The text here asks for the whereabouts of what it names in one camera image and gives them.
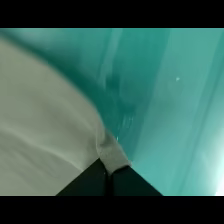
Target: white fabric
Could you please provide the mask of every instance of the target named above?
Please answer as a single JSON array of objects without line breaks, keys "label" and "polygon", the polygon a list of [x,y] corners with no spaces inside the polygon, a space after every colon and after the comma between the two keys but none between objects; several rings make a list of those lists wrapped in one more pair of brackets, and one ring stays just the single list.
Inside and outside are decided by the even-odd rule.
[{"label": "white fabric", "polygon": [[98,157],[109,173],[129,165],[105,133],[74,86],[0,38],[0,195],[56,195]]}]

